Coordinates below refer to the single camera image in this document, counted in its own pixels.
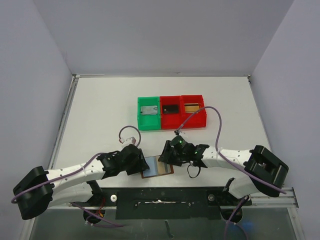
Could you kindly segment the brown leather card holder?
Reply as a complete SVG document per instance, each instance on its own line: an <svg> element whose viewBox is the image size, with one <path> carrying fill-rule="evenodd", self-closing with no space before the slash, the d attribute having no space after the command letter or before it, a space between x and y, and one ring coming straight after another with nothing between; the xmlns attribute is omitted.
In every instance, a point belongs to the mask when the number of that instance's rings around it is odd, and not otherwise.
<svg viewBox="0 0 320 240"><path fill-rule="evenodd" d="M173 165L162 162L159 158L159 155L145 158L149 169L146 169L141 173L142 179L161 177L174 173Z"/></svg>

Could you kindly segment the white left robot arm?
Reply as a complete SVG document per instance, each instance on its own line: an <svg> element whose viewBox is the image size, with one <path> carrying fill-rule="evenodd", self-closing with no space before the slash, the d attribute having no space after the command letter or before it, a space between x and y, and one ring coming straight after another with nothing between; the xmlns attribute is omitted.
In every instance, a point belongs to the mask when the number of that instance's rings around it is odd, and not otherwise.
<svg viewBox="0 0 320 240"><path fill-rule="evenodd" d="M45 170L38 166L13 188L11 202L18 206L23 220L33 219L55 205L88 202L95 206L102 199L98 180L149 168L142 150L133 144L120 151L97 153L85 163L66 168Z"/></svg>

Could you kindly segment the striped gold card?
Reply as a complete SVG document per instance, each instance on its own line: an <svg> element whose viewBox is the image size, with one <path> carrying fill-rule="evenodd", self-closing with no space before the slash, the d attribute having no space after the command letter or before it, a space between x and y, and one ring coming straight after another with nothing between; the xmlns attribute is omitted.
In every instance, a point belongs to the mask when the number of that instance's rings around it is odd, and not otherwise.
<svg viewBox="0 0 320 240"><path fill-rule="evenodd" d="M157 163L157 173L159 175L168 175L173 173L173 168L170 164L164 162Z"/></svg>

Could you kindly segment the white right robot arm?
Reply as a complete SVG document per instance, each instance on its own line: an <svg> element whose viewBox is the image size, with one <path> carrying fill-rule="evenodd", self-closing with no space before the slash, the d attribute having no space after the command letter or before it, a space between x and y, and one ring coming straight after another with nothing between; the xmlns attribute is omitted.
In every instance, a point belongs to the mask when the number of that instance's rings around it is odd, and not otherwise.
<svg viewBox="0 0 320 240"><path fill-rule="evenodd" d="M289 167L269 149L256 145L254 149L218 149L207 144L193 145L180 135L165 142L158 159L160 162L202 168L237 170L243 177L231 177L222 192L223 200L230 205L254 193L263 193L276 198L282 189Z"/></svg>

